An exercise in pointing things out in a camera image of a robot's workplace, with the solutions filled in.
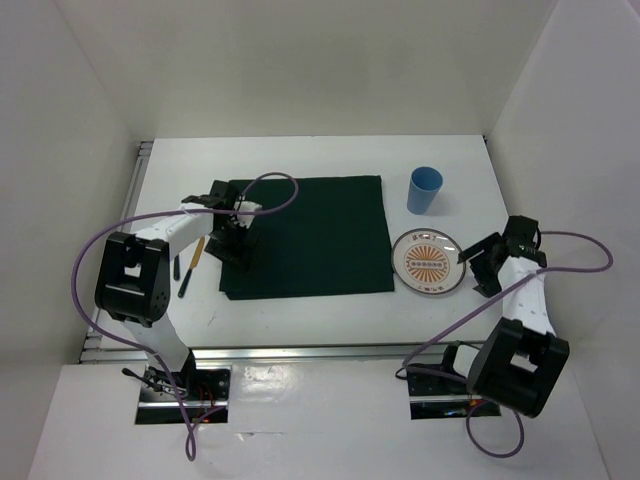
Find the sunburst design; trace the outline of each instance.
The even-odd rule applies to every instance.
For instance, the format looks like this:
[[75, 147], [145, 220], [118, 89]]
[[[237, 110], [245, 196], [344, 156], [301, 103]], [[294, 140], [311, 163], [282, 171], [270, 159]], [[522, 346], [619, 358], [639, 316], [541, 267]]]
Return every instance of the sunburst design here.
[[449, 274], [449, 259], [439, 248], [416, 245], [405, 256], [407, 272], [422, 283], [439, 283]]

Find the white plate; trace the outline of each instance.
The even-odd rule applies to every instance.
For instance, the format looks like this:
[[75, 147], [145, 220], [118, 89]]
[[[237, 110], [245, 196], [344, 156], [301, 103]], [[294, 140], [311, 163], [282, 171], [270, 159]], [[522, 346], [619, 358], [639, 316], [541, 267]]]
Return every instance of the white plate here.
[[466, 272], [458, 264], [458, 244], [446, 233], [429, 228], [402, 235], [391, 253], [393, 269], [402, 283], [427, 295], [442, 295], [455, 289]]

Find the dark green cloth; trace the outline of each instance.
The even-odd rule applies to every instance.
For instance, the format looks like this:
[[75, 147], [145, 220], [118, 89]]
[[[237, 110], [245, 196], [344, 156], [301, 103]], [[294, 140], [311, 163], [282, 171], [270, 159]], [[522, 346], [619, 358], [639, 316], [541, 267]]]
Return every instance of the dark green cloth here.
[[[233, 180], [243, 190], [248, 180]], [[393, 291], [391, 241], [378, 176], [304, 178], [285, 210], [256, 217], [260, 237], [246, 272], [222, 266], [231, 300]], [[248, 200], [264, 209], [291, 195], [285, 179], [258, 182]]]

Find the blue cup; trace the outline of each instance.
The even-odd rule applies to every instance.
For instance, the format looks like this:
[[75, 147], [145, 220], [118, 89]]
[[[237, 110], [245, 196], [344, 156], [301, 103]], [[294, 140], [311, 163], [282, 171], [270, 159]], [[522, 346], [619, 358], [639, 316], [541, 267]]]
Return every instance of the blue cup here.
[[442, 187], [442, 175], [435, 168], [419, 167], [411, 173], [407, 208], [415, 215], [426, 213]]

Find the white wall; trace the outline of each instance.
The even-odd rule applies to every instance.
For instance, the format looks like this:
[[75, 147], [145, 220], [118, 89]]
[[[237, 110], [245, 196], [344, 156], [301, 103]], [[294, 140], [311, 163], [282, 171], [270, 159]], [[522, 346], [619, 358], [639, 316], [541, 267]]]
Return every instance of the white wall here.
[[0, 6], [0, 146], [0, 465], [19, 479], [86, 332], [69, 297], [74, 255], [119, 216], [135, 159], [51, 0]]
[[[640, 2], [560, 0], [489, 137], [510, 213], [603, 240], [616, 264], [549, 278], [554, 325], [614, 479], [640, 471]], [[545, 239], [554, 263], [602, 261]]]
[[56, 0], [139, 138], [478, 134], [556, 0]]

